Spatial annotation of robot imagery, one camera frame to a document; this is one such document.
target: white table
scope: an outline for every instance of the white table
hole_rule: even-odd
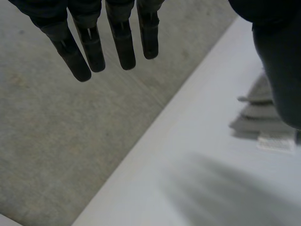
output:
[[[248,172],[299,202],[300,148],[295,155],[261,151],[228,127],[243,108],[236,98],[261,71],[251,24],[237,19],[73,226],[189,225],[166,190],[173,172],[189,179],[185,167],[194,154]]]

